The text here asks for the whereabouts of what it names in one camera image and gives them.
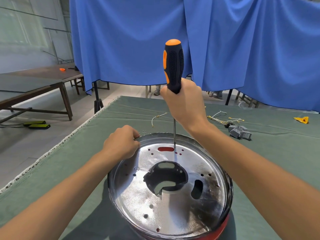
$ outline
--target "floor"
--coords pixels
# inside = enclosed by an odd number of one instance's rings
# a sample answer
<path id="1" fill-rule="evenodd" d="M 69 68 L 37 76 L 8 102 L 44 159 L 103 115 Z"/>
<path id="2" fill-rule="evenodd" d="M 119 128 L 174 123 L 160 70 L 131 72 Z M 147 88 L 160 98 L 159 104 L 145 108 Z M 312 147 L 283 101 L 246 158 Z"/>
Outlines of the floor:
<path id="1" fill-rule="evenodd" d="M 106 87 L 106 84 L 101 82 L 98 86 Z M 161 96 L 153 95 L 155 88 L 155 86 L 152 86 L 149 98 L 162 99 Z M 68 117 L 63 114 L 26 112 L 6 121 L 4 124 L 20 124 L 26 121 L 45 120 L 51 127 L 48 130 L 30 130 L 27 128 L 0 129 L 0 189 L 94 115 L 94 96 L 86 95 L 83 91 L 80 91 L 80 95 L 77 95 L 75 88 L 71 87 L 70 83 L 66 83 L 66 89 L 73 112 L 72 121 L 69 121 Z M 107 105 L 121 95 L 145 97 L 144 86 L 111 83 L 110 90 L 99 89 L 98 91 L 104 105 Z M 209 97 L 206 92 L 202 94 L 205 103 L 224 104 L 228 91 L 223 91 L 223 100 Z M 235 101 L 236 95 L 237 91 L 234 89 L 229 105 L 239 105 L 239 101 Z M 65 110 L 59 90 L 51 91 L 16 106 L 22 108 L 33 107 L 37 109 Z M 242 102 L 240 106 L 247 107 L 248 105 Z M 259 107 L 279 109 L 264 104 L 261 104 Z M 0 111 L 0 118 L 5 118 L 9 115 L 11 115 L 10 111 Z"/>

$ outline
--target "metal rim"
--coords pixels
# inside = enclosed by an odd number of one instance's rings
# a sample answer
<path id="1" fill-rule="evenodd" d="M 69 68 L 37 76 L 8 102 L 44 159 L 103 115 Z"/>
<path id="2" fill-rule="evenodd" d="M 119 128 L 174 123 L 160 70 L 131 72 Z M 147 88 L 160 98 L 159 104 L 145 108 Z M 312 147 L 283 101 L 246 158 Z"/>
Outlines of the metal rim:
<path id="1" fill-rule="evenodd" d="M 172 133 L 152 133 L 152 134 L 147 134 L 147 135 L 143 135 L 139 138 L 137 138 L 137 141 L 140 141 L 141 143 L 143 143 L 143 141 L 146 141 L 148 139 L 150 139 L 150 137 L 161 137 L 163 136 L 164 138 L 172 138 L 173 140 L 173 134 Z M 224 209 L 221 213 L 221 216 L 219 218 L 219 221 L 216 223 L 216 225 L 212 228 L 210 228 L 210 231 L 207 231 L 205 233 L 199 234 L 196 237 L 191 236 L 191 237 L 176 237 L 176 236 L 163 236 L 161 235 L 160 237 L 162 239 L 195 239 L 195 238 L 201 238 L 204 237 L 212 232 L 214 232 L 215 230 L 217 230 L 221 224 L 226 220 L 226 217 L 229 214 L 231 205 L 232 205 L 232 200 L 233 200 L 233 183 L 232 183 L 232 179 L 230 178 L 230 176 L 225 172 L 225 170 L 222 169 L 222 167 L 210 156 L 210 154 L 197 142 L 195 141 L 193 138 L 188 137 L 188 136 L 184 136 L 184 135 L 180 135 L 177 134 L 178 139 L 183 138 L 184 140 L 188 140 L 190 143 L 192 143 L 193 145 L 195 145 L 196 147 L 198 147 L 198 149 L 200 149 L 204 154 L 206 154 L 206 156 L 208 156 L 218 167 L 218 170 L 220 170 L 222 176 L 223 176 L 223 180 L 225 181 L 225 191 L 226 191 L 226 202 L 224 205 Z M 130 221 L 129 219 L 127 219 L 126 215 L 124 215 L 124 213 L 120 210 L 120 208 L 118 207 L 118 205 L 115 203 L 116 199 L 113 196 L 113 192 L 111 190 L 111 184 L 110 182 L 111 180 L 111 175 L 113 172 L 117 172 L 118 167 L 121 165 L 122 161 L 119 162 L 108 174 L 107 176 L 107 185 L 108 185 L 108 190 L 109 190 L 109 196 L 110 199 L 113 203 L 113 205 L 116 207 L 116 209 L 118 210 L 118 212 L 122 215 L 122 217 L 124 217 L 129 224 L 133 227 L 133 229 L 135 229 L 137 232 L 139 232 L 140 235 L 144 236 L 144 237 L 148 237 L 148 238 L 154 238 L 156 239 L 157 237 L 159 237 L 159 234 L 150 234 L 148 232 L 145 232 L 145 229 L 143 229 L 142 227 L 140 227 L 138 224 L 135 224 L 134 222 Z"/>

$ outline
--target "person's left hand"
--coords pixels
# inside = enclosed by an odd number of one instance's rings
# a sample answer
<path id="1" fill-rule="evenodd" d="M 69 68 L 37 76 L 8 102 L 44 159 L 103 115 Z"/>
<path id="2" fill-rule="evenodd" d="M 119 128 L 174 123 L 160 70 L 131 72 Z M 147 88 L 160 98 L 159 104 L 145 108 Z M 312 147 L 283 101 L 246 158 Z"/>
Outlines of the person's left hand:
<path id="1" fill-rule="evenodd" d="M 129 125 L 118 128 L 105 140 L 101 153 L 117 161 L 128 159 L 140 147 L 140 142 L 134 140 L 139 136 L 139 132 Z"/>

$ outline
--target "red oval slot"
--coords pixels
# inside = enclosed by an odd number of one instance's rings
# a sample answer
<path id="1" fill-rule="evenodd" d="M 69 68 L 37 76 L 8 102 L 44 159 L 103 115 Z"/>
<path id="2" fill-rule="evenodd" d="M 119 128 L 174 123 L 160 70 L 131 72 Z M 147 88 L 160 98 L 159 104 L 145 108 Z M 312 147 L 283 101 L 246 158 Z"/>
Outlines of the red oval slot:
<path id="1" fill-rule="evenodd" d="M 159 152 L 173 152 L 174 148 L 169 146 L 158 147 Z"/>

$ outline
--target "green tablecloth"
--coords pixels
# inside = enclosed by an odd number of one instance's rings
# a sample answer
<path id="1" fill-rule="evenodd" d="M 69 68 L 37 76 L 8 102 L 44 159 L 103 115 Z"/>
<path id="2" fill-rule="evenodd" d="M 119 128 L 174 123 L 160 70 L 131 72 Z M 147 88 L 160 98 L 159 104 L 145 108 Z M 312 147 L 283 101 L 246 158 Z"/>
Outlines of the green tablecloth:
<path id="1" fill-rule="evenodd" d="M 319 114 L 206 104 L 207 115 L 214 115 L 220 110 L 227 112 L 222 119 L 245 120 L 242 125 L 252 132 L 252 141 L 243 139 L 240 143 L 320 189 Z M 128 124 L 142 135 L 145 131 L 172 132 L 170 113 L 156 118 L 154 128 L 151 126 L 151 119 L 165 112 L 169 109 L 163 100 L 120 97 L 0 194 L 0 226 L 84 165 L 116 128 Z M 309 116 L 309 124 L 293 119 L 304 116 Z M 228 133 L 222 125 L 216 125 Z M 179 124 L 177 133 L 188 135 Z M 61 238 L 137 239 L 111 205 L 105 179 L 83 204 Z M 274 240 L 279 237 L 234 184 L 231 220 L 220 239 Z"/>

